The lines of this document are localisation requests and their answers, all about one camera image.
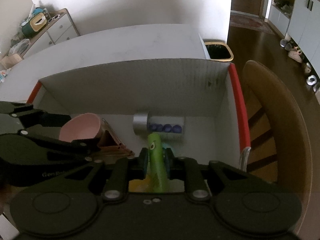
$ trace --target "trash can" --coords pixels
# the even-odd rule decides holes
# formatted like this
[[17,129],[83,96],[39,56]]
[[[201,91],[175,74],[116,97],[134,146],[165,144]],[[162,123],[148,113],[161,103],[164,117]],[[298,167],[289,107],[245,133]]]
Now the trash can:
[[233,53],[229,46],[224,42],[213,41],[205,42],[204,44],[207,48],[211,60],[222,62],[233,60]]

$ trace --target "wooden chair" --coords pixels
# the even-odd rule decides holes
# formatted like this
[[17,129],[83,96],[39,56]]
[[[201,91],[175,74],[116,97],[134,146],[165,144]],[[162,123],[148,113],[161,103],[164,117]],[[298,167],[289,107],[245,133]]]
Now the wooden chair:
[[286,85],[261,63],[248,61],[243,68],[243,82],[254,93],[262,108],[248,121],[252,128],[266,114],[271,129],[251,142],[257,149],[273,137],[276,152],[247,165],[247,172],[277,161],[277,183],[295,192],[302,203],[302,214],[295,227],[298,234],[311,194],[312,157],[306,124],[300,108]]

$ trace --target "teal object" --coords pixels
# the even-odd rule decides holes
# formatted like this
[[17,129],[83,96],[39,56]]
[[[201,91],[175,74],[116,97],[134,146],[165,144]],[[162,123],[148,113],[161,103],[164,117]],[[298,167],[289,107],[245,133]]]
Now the teal object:
[[157,133],[151,133],[148,136],[148,149],[152,192],[168,192],[169,183],[164,165],[162,143]]

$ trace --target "white drawer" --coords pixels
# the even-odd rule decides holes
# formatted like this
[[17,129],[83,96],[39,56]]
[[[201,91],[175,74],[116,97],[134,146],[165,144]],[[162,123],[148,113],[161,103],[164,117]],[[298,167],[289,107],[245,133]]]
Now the white drawer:
[[63,35],[56,41],[56,44],[63,42],[63,41],[68,41],[71,40],[75,37],[77,37],[78,34],[76,33],[75,29],[73,26],[70,26]]
[[71,22],[67,14],[61,17],[54,25],[48,29],[48,33],[52,40],[56,40],[71,26]]
[[36,54],[37,52],[46,49],[48,47],[53,46],[53,42],[50,39],[49,35],[45,32],[44,34],[41,35],[39,39],[36,40],[36,42],[31,46],[30,49],[25,53],[23,58],[27,58],[33,54]]

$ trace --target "red patterned rug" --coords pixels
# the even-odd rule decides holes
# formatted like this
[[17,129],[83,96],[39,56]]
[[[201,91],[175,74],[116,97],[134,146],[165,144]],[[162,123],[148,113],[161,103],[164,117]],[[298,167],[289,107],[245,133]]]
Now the red patterned rug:
[[257,17],[231,13],[230,26],[246,28],[275,35],[271,27],[263,19]]

